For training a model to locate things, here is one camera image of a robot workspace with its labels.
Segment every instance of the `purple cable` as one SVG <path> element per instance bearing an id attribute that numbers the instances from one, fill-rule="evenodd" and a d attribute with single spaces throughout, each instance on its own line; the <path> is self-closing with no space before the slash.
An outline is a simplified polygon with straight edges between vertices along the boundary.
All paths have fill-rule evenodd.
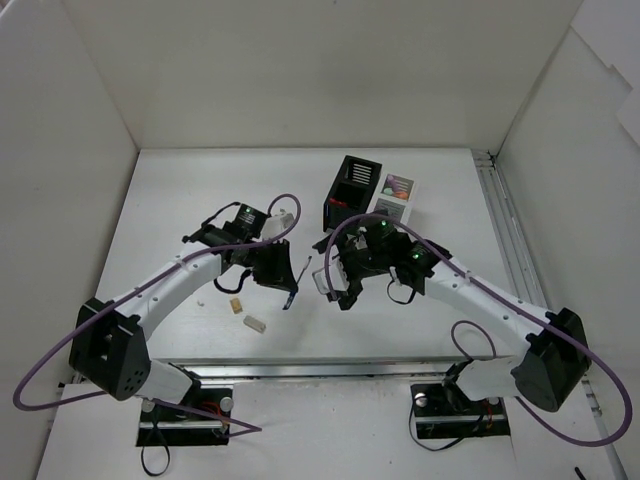
<path id="1" fill-rule="evenodd" d="M 225 245 L 225 246 L 222 246 L 222 247 L 204 248 L 202 250 L 198 250 L 197 252 L 192 253 L 191 255 L 188 255 L 188 256 L 184 257 L 183 262 L 184 263 L 188 263 L 188 262 L 190 262 L 190 261 L 192 261 L 192 260 L 194 260 L 194 259 L 196 259 L 198 257 L 201 257 L 203 255 L 222 252 L 222 251 L 227 251 L 227 250 L 250 250 L 250 249 L 253 249 L 253 248 L 264 247 L 266 245 L 270 245 L 270 244 L 272 244 L 274 242 L 277 242 L 281 238 L 284 238 L 286 235 L 288 235 L 291 232 L 291 230 L 293 230 L 296 227 L 296 225 L 300 221 L 300 216 L 302 214 L 302 207 L 300 205 L 300 201 L 298 200 L 298 198 L 295 195 L 292 195 L 290 193 L 283 193 L 282 195 L 278 195 L 276 198 L 273 199 L 273 201 L 269 205 L 268 213 L 271 213 L 271 209 L 273 208 L 275 203 L 278 202 L 279 200 L 283 199 L 283 198 L 290 198 L 296 204 L 296 216 L 295 216 L 291 226 L 289 228 L 287 228 L 284 232 L 276 235 L 275 237 L 273 237 L 273 238 L 271 238 L 269 240 L 262 241 L 262 242 L 245 243 L 245 244 L 240 244 L 240 245 Z M 19 410 L 23 410 L 23 411 L 26 411 L 26 412 L 35 412 L 35 411 L 39 411 L 39 410 L 46 410 L 48 408 L 59 407 L 61 405 L 67 405 L 67 404 L 73 403 L 73 402 L 79 402 L 80 400 L 86 400 L 88 398 L 94 398 L 94 397 L 98 397 L 98 396 L 101 396 L 101 395 L 105 395 L 106 392 L 102 392 L 102 391 L 92 392 L 92 393 L 87 393 L 87 394 L 84 394 L 84 395 L 78 395 L 76 397 L 67 398 L 67 399 L 64 399 L 64 400 L 58 400 L 58 401 L 55 401 L 55 402 L 42 403 L 40 405 L 27 405 L 22 401 L 22 398 L 21 398 L 22 397 L 22 392 L 24 391 L 25 387 L 29 384 L 31 379 L 40 371 L 40 369 L 42 367 L 44 367 L 46 365 L 46 363 L 56 353 L 58 353 L 60 350 L 62 350 L 62 348 L 64 348 L 64 346 L 67 343 L 72 341 L 74 338 L 76 338 L 78 335 L 80 335 L 86 329 L 91 327 L 94 323 L 99 321 L 105 315 L 107 315 L 108 313 L 114 311 L 116 308 L 120 307 L 121 305 L 127 303 L 129 300 L 131 300 L 136 295 L 144 292 L 145 290 L 148 290 L 149 288 L 151 288 L 152 286 L 154 286 L 155 284 L 157 284 L 161 280 L 164 280 L 165 278 L 167 278 L 169 275 L 174 273 L 179 268 L 180 268 L 179 264 L 175 264 L 175 265 L 167 268 L 164 272 L 162 272 L 159 275 L 157 275 L 156 277 L 152 278 L 151 280 L 149 280 L 144 285 L 141 285 L 139 288 L 133 290 L 131 293 L 125 295 L 124 297 L 122 297 L 117 302 L 114 302 L 114 303 L 110 304 L 104 310 L 100 310 L 93 317 L 91 317 L 89 320 L 84 322 L 82 325 L 80 325 L 78 328 L 73 330 L 71 333 L 69 333 L 67 336 L 65 336 L 62 340 L 60 340 L 58 343 L 56 343 L 51 350 L 49 350 L 47 353 L 45 353 L 42 356 L 42 358 L 40 360 L 38 360 L 33 367 L 31 367 L 31 369 L 27 372 L 27 374 L 24 376 L 24 378 L 22 380 L 20 380 L 20 382 L 18 383 L 18 386 L 16 387 L 15 391 L 13 392 L 13 405 L 16 408 L 18 408 Z M 182 405 L 176 405 L 176 404 L 164 402 L 162 400 L 154 400 L 154 402 L 159 404 L 159 405 L 163 405 L 165 407 L 176 408 L 176 409 L 183 410 L 185 412 L 190 412 L 190 413 L 197 413 L 198 415 L 202 415 L 204 417 L 214 418 L 216 420 L 222 420 L 222 421 L 227 422 L 227 423 L 234 423 L 234 424 L 237 424 L 237 425 L 240 425 L 242 427 L 247 428 L 246 431 L 238 432 L 238 433 L 235 433 L 235 434 L 231 434 L 230 436 L 244 435 L 246 433 L 259 432 L 259 431 L 262 430 L 260 427 L 256 427 L 255 425 L 250 425 L 248 423 L 241 422 L 240 420 L 234 420 L 234 419 L 230 419 L 230 418 L 226 418 L 226 417 L 219 417 L 219 416 L 217 416 L 215 414 L 212 414 L 212 413 L 209 413 L 209 412 L 205 412 L 203 410 L 198 410 L 198 409 L 195 409 L 195 408 L 186 407 L 186 406 L 182 406 Z"/>
<path id="2" fill-rule="evenodd" d="M 451 341 L 456 346 L 456 348 L 460 350 L 460 353 L 462 353 L 467 358 L 467 360 L 473 360 L 473 357 L 469 355 L 466 352 L 466 350 L 462 348 L 462 346 L 458 343 L 458 340 L 456 340 L 456 328 L 458 328 L 460 325 L 471 325 L 472 327 L 475 327 L 476 329 L 478 329 L 480 333 L 482 333 L 485 336 L 485 338 L 489 342 L 489 345 L 491 345 L 491 353 L 493 354 L 493 358 L 496 358 L 498 356 L 496 345 L 495 343 L 493 343 L 491 336 L 484 328 L 482 328 L 477 323 L 470 322 L 469 320 L 459 320 L 456 323 L 454 323 L 453 326 L 451 327 Z"/>
<path id="3" fill-rule="evenodd" d="M 455 273 L 457 273 L 461 278 L 466 279 L 466 277 L 467 277 L 466 272 L 464 272 L 462 269 L 460 269 L 455 264 L 453 264 L 448 258 L 446 258 L 442 253 L 440 253 L 433 245 L 431 245 L 428 241 L 426 241 L 424 238 L 422 238 L 420 235 L 418 235 L 418 233 L 416 233 L 411 228 L 407 227 L 406 225 L 404 225 L 403 223 L 399 222 L 398 220 L 396 220 L 394 218 L 391 218 L 391 217 L 388 217 L 386 215 L 381 215 L 381 214 L 378 214 L 378 213 L 363 213 L 363 214 L 359 214 L 359 215 L 354 215 L 353 217 L 350 217 L 350 218 L 346 219 L 345 221 L 343 221 L 333 231 L 333 233 L 331 234 L 331 237 L 329 238 L 329 243 L 327 244 L 327 251 L 326 251 L 325 256 L 324 256 L 324 271 L 325 271 L 325 276 L 327 278 L 327 286 L 329 287 L 329 292 L 330 292 L 330 294 L 331 294 L 331 296 L 332 296 L 332 298 L 334 300 L 337 300 L 337 295 L 336 295 L 336 292 L 335 292 L 335 290 L 333 288 L 333 284 L 331 283 L 331 275 L 329 274 L 329 263 L 330 263 L 331 247 L 333 247 L 333 244 L 335 243 L 336 238 L 340 234 L 341 230 L 343 230 L 347 225 L 349 225 L 351 223 L 354 223 L 354 222 L 357 222 L 359 220 L 363 220 L 365 218 L 377 218 L 377 219 L 380 219 L 380 220 L 386 220 L 387 222 L 392 223 L 396 227 L 399 227 L 399 228 L 403 229 L 409 235 L 413 236 L 422 246 L 424 246 L 427 250 L 429 250 L 429 252 L 434 254 L 440 261 L 442 261 L 445 265 L 447 265 L 451 270 L 453 270 Z M 522 405 L 522 407 L 527 412 L 529 412 L 529 414 L 531 414 L 531 416 L 534 419 L 536 419 L 538 421 L 538 423 L 540 423 L 549 432 L 553 433 L 554 435 L 556 435 L 557 437 L 561 438 L 562 440 L 564 440 L 564 441 L 566 441 L 568 443 L 571 443 L 573 445 L 578 445 L 580 447 L 603 447 L 605 445 L 609 445 L 610 443 L 613 443 L 616 440 L 619 440 L 627 432 L 627 430 L 629 430 L 629 426 L 631 425 L 631 421 L 633 419 L 633 404 L 631 402 L 631 397 L 629 396 L 629 392 L 627 391 L 626 387 L 624 386 L 624 383 L 622 383 L 622 380 L 620 380 L 620 378 L 604 362 L 604 360 L 602 360 L 598 355 L 596 355 L 594 352 L 589 350 L 587 347 L 582 345 L 580 342 L 578 342 L 574 338 L 570 337 L 569 335 L 567 335 L 563 331 L 558 330 L 556 327 L 545 323 L 544 321 L 540 320 L 539 318 L 536 318 L 535 316 L 531 315 L 529 312 L 526 312 L 525 310 L 523 310 L 522 308 L 518 307 L 517 305 L 511 303 L 509 300 L 504 298 L 502 295 L 494 292 L 493 290 L 491 290 L 491 288 L 487 287 L 486 285 L 484 285 L 479 280 L 471 277 L 471 278 L 469 278 L 469 281 L 473 285 L 478 287 L 480 290 L 482 290 L 489 297 L 493 298 L 494 300 L 496 300 L 497 302 L 501 303 L 505 307 L 511 309 L 512 311 L 514 311 L 518 315 L 521 315 L 522 317 L 526 318 L 527 320 L 535 323 L 539 327 L 544 328 L 545 330 L 548 330 L 549 332 L 553 333 L 557 337 L 560 337 L 562 340 L 567 342 L 569 345 L 575 347 L 576 350 L 578 350 L 579 352 L 583 353 L 584 355 L 589 357 L 591 360 L 593 360 L 609 376 L 611 381 L 614 383 L 614 385 L 616 386 L 616 388 L 620 392 L 620 395 L 622 396 L 622 401 L 624 402 L 624 418 L 623 418 L 622 423 L 621 423 L 620 427 L 618 428 L 618 430 L 616 430 L 614 433 L 609 435 L 607 438 L 603 438 L 601 440 L 586 441 L 586 440 L 579 440 L 579 439 L 575 439 L 575 438 L 569 437 L 569 436 L 565 435 L 564 433 L 556 430 L 551 425 L 549 425 L 546 421 L 544 421 L 538 414 L 536 414 L 531 409 L 531 407 L 529 407 L 526 403 L 524 403 L 524 401 L 522 399 L 516 398 L 516 400 L 520 403 L 520 405 Z"/>

